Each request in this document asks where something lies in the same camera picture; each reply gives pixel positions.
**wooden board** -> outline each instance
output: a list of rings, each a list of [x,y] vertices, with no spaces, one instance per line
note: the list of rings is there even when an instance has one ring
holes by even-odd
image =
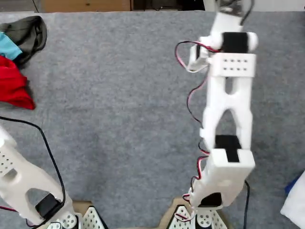
[[[43,0],[44,12],[130,11],[130,0]]]
[[[189,214],[191,214],[191,208],[182,198],[175,198],[173,200],[172,205],[168,208],[166,213],[163,215],[159,225],[156,228],[153,229],[167,229],[168,224],[170,223],[172,216],[177,208],[177,205],[184,205],[186,209],[188,210]],[[222,211],[217,211],[223,222],[226,224],[228,229],[234,229],[232,225],[228,222],[228,220],[225,218]],[[137,228],[127,228],[127,229],[148,229],[144,227],[137,227]]]

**white cloth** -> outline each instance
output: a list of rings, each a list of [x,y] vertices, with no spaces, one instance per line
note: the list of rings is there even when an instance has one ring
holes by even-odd
[[[300,229],[305,229],[305,172],[290,190],[281,214],[289,218]]]

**dark green cloth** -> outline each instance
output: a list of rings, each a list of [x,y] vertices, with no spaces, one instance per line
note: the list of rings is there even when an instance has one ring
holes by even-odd
[[[35,52],[44,48],[47,41],[47,27],[41,16],[30,16],[12,23],[0,24],[5,33],[22,51],[14,62],[26,63]]]

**blue object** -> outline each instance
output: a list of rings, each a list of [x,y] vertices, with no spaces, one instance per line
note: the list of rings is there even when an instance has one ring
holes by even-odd
[[[289,194],[290,190],[293,188],[293,186],[295,185],[295,183],[297,182],[297,180],[300,178],[300,176],[303,174],[303,172],[298,175],[293,181],[291,181],[286,187],[285,187],[285,193],[286,195]]]
[[[21,53],[20,48],[7,35],[0,32],[0,55],[13,61]]]

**light blue cloth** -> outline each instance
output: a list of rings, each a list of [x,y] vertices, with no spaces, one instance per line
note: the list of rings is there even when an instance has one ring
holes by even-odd
[[[7,35],[0,32],[0,55],[14,60],[21,53],[20,48]]]

